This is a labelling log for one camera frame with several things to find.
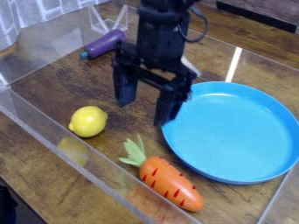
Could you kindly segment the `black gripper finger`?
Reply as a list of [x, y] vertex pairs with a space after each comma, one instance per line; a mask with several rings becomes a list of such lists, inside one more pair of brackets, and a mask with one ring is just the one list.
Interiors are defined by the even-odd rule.
[[154, 126], [164, 126], [174, 119], [182, 103], [189, 98], [190, 87], [166, 84], [160, 90], [154, 108]]
[[124, 107], [136, 98], [137, 78], [122, 67], [113, 68], [114, 97], [120, 107]]

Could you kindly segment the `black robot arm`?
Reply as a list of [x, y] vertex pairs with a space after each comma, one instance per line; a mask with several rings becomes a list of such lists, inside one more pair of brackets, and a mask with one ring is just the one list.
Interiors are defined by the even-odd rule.
[[174, 119], [196, 78], [181, 62], [193, 3], [194, 0], [141, 0], [136, 43], [116, 43], [112, 66], [117, 104], [125, 106], [134, 100], [138, 81], [157, 88], [156, 126]]

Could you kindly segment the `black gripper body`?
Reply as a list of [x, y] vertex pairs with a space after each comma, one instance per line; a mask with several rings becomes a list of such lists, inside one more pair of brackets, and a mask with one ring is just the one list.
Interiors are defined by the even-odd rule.
[[177, 24], [140, 21], [136, 44], [125, 41], [114, 43], [113, 68], [128, 69], [137, 81], [144, 81], [158, 90], [166, 84], [190, 86], [196, 74], [182, 64], [186, 32], [186, 20]]

